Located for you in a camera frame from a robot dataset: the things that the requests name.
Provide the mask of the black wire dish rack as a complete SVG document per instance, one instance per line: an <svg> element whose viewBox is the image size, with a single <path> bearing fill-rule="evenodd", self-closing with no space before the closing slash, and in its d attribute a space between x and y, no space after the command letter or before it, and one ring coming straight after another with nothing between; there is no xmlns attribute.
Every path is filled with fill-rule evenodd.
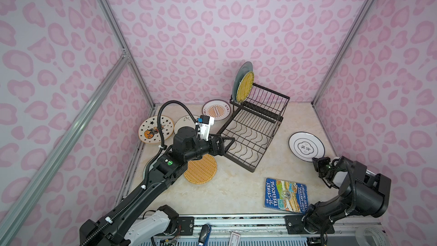
<svg viewBox="0 0 437 246"><path fill-rule="evenodd" d="M233 113L218 134L234 138L224 157L255 172L283 122L290 98L285 94L253 84L243 102L230 101Z"/></svg>

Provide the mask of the white plate orange sun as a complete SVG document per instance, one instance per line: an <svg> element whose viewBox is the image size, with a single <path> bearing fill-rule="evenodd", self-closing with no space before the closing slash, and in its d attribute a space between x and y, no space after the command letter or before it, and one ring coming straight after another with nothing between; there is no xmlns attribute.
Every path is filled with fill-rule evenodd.
<svg viewBox="0 0 437 246"><path fill-rule="evenodd" d="M224 100L208 101L202 108L202 115L213 117L216 121L225 120L231 113L231 106Z"/></svg>

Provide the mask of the yellow-green woven plate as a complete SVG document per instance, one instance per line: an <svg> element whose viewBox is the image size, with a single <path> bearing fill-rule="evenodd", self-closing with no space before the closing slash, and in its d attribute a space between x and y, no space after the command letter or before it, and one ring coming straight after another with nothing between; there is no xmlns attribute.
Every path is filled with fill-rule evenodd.
<svg viewBox="0 0 437 246"><path fill-rule="evenodd" d="M249 71L244 75L244 77L240 81L240 84L239 84L239 87L238 87L237 93L236 93L236 102L237 103L241 103L249 97L249 95L252 91L253 82L254 82L254 72Z"/></svg>

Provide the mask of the large grey-green plate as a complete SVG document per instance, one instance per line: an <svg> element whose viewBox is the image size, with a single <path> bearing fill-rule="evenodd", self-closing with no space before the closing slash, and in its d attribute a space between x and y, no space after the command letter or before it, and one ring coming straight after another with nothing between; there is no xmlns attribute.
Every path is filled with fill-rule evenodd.
<svg viewBox="0 0 437 246"><path fill-rule="evenodd" d="M237 103L237 91L238 91L238 87L240 86L240 83L242 81L242 79L244 78L244 76L248 73L248 72L253 72L253 64L252 62L245 62L241 68L239 69L234 84L233 84L233 89L232 89L232 100Z"/></svg>

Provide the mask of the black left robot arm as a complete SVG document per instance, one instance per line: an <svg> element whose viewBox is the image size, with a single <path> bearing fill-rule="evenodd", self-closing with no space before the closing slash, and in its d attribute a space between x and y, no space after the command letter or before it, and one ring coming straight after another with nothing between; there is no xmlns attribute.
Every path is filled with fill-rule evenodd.
<svg viewBox="0 0 437 246"><path fill-rule="evenodd" d="M233 137L215 134L204 140L191 127L179 129L170 150L158 158L142 183L126 199L97 222L88 220L81 226L80 245L133 246L154 235L177 233L179 215L168 205L159 207L141 222L138 218L187 171L190 161L200 160L206 154L223 156L234 142Z"/></svg>

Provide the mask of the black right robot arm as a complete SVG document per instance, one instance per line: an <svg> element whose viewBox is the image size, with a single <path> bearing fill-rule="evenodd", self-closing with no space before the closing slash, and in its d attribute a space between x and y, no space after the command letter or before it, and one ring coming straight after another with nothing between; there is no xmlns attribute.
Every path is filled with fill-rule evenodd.
<svg viewBox="0 0 437 246"><path fill-rule="evenodd" d="M348 216L379 218L388 209L391 179L370 172L366 165L346 157L313 158L315 171L338 195L326 202L310 205L302 218L309 233L325 234L340 219Z"/></svg>

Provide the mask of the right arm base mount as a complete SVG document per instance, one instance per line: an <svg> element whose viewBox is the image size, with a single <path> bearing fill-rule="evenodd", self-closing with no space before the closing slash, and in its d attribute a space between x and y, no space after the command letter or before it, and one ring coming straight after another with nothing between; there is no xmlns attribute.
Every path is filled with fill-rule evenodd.
<svg viewBox="0 0 437 246"><path fill-rule="evenodd" d="M325 222L328 223L325 233L335 233L333 224L329 220L321 219L318 216L286 215L284 220L289 235L320 235Z"/></svg>

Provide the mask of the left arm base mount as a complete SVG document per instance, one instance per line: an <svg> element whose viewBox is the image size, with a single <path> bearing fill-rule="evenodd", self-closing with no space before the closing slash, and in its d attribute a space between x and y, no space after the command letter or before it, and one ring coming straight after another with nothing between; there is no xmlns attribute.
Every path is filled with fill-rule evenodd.
<svg viewBox="0 0 437 246"><path fill-rule="evenodd" d="M167 229L160 233L164 236L191 236L193 234L193 228L195 218L192 216L182 216L170 220L170 224Z"/></svg>

